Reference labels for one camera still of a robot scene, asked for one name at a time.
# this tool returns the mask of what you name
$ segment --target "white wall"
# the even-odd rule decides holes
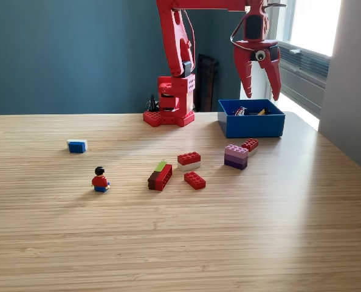
[[[361,165],[361,0],[343,0],[319,132]]]

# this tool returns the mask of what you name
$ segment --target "blue box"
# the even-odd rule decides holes
[[[271,114],[234,116],[233,112],[240,106],[247,108],[250,113],[260,113],[268,108]],[[218,122],[226,138],[281,137],[285,117],[268,99],[218,100]]]
[[[86,152],[86,146],[84,142],[70,142],[69,150],[70,153],[84,153]]]

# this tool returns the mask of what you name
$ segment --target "robotic arm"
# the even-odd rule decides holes
[[[191,62],[191,71],[195,68],[194,30],[185,9],[245,11],[247,4],[247,0],[157,0],[156,2],[162,25],[164,49],[173,77],[179,77],[184,73],[183,62]],[[187,38],[182,11],[191,27],[193,43]]]
[[[235,47],[235,64],[242,85],[249,98],[251,91],[252,61],[258,61],[265,69],[272,87],[273,97],[278,100],[281,89],[278,41],[265,40],[269,20],[265,9],[281,4],[267,4],[267,0],[156,0],[162,26],[163,43],[171,77],[158,78],[159,112],[145,112],[144,121],[153,127],[161,124],[186,126],[194,121],[193,91],[195,89],[195,40],[194,31],[185,9],[223,9],[244,11],[248,14],[233,32],[230,40]],[[192,34],[189,41],[182,12],[186,16]],[[233,38],[244,23],[244,37],[241,41]]]

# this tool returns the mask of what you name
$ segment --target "lego brick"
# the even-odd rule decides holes
[[[156,181],[157,177],[159,176],[160,172],[152,172],[152,175],[150,178],[148,178],[148,182],[150,181]]]
[[[180,169],[182,172],[188,172],[189,170],[192,169],[197,169],[201,167],[201,162],[195,162],[195,163],[191,163],[191,164],[186,164],[186,165],[182,165],[178,162],[178,169]]]
[[[232,161],[232,162],[234,162],[234,163],[238,163],[238,164],[245,164],[245,163],[248,162],[248,157],[239,158],[239,157],[232,156],[232,155],[229,155],[229,154],[225,154],[225,155],[224,155],[224,159],[225,159],[225,160]]]
[[[165,161],[162,161],[161,163],[159,163],[159,165],[155,169],[155,172],[161,172],[164,169],[164,167],[166,166],[166,164],[167,164],[167,162],[165,162]]]
[[[69,143],[69,150],[70,150],[70,153],[84,153],[84,152],[86,152],[84,142],[70,142]]]
[[[171,164],[166,164],[163,170],[160,172],[159,176],[156,178],[156,187],[158,191],[163,191],[167,182],[170,180],[173,175],[173,166]]]
[[[89,148],[88,146],[88,141],[87,140],[80,140],[80,139],[68,139],[67,140],[67,148],[69,148],[69,144],[71,142],[80,142],[80,143],[84,143],[84,148],[87,150]]]
[[[195,190],[200,190],[206,187],[206,181],[195,172],[185,173],[184,178],[186,183],[191,185]]]
[[[158,127],[162,123],[159,112],[146,111],[143,113],[143,120],[152,127]]]
[[[249,152],[252,152],[257,146],[259,146],[259,141],[256,139],[249,139],[242,144],[242,148],[248,149]]]
[[[148,182],[148,188],[150,190],[156,190],[156,182],[155,181],[149,181]]]
[[[230,160],[224,160],[224,164],[227,165],[227,166],[231,166],[235,169],[240,169],[240,170],[244,170],[247,168],[248,166],[248,162],[246,162],[245,164],[239,164],[239,163],[235,163],[233,161],[230,161]]]
[[[176,124],[180,127],[185,127],[191,122],[195,121],[195,114],[193,111],[190,111],[186,116],[176,119]]]
[[[201,156],[196,152],[178,156],[178,163],[180,163],[181,165],[192,164],[199,161],[201,161]]]
[[[236,145],[228,145],[225,148],[225,154],[232,155],[239,157],[241,159],[244,159],[245,157],[248,157],[248,149],[238,147]]]
[[[253,155],[256,154],[256,152],[258,151],[259,147],[256,147],[255,149],[253,149],[251,152],[249,152],[248,157],[252,157]]]

